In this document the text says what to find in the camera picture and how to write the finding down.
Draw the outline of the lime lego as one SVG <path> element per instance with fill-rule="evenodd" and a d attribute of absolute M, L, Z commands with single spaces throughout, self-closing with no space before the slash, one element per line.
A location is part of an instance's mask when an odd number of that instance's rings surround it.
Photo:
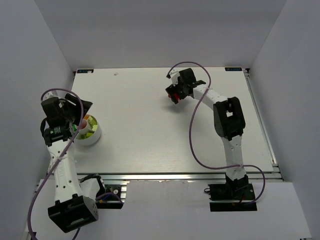
<path fill-rule="evenodd" d="M 94 126 L 92 127 L 92 130 L 95 132 L 95 131 L 97 131 L 98 128 L 99 128 L 98 125 L 94 125 Z"/>
<path fill-rule="evenodd" d="M 90 125 L 91 127 L 97 125 L 96 120 L 93 119 L 92 117 L 89 117 L 89 118 L 87 119 L 87 122 L 89 123 L 89 125 Z"/>

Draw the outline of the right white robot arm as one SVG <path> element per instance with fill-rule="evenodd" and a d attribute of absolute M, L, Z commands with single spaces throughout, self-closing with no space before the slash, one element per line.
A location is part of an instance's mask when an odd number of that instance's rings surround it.
<path fill-rule="evenodd" d="M 165 91 L 173 103 L 178 104 L 186 97 L 198 100 L 188 129 L 189 146 L 193 156 L 195 151 L 192 144 L 192 127 L 198 107 L 203 103 L 212 110 L 213 125 L 223 143 L 226 166 L 209 167 L 197 159 L 198 164 L 210 170 L 226 170 L 225 185 L 230 194 L 235 195 L 246 188 L 249 180 L 243 167 L 242 153 L 242 136 L 246 122 L 240 100 L 237 97 L 223 96 L 210 88 L 209 83 L 197 80 L 191 68 L 180 71 L 171 69 L 166 77 L 171 80 L 171 85 Z"/>

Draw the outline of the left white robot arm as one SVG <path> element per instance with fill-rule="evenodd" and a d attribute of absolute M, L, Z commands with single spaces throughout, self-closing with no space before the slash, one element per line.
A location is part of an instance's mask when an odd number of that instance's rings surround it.
<path fill-rule="evenodd" d="M 49 218 L 68 233 L 99 219 L 96 198 L 106 192 L 97 173 L 78 179 L 74 140 L 78 126 L 92 106 L 71 93 L 50 96 L 41 102 L 46 115 L 40 131 L 50 154 L 48 173 L 54 176 L 54 205 L 47 209 Z"/>

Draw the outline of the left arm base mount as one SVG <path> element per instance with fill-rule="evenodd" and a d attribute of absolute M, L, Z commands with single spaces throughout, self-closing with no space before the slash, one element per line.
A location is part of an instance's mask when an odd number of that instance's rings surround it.
<path fill-rule="evenodd" d="M 120 210 L 123 207 L 120 184 L 106 184 L 99 174 L 94 173 L 80 179 L 79 185 L 84 196 L 95 200 L 98 209 Z"/>

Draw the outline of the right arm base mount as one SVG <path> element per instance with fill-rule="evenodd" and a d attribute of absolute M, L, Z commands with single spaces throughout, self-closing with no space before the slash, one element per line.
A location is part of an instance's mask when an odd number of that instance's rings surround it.
<path fill-rule="evenodd" d="M 232 193 L 226 184 L 209 184 L 204 189 L 209 196 L 211 212 L 256 212 L 257 204 L 251 203 L 256 199 L 253 185 Z"/>

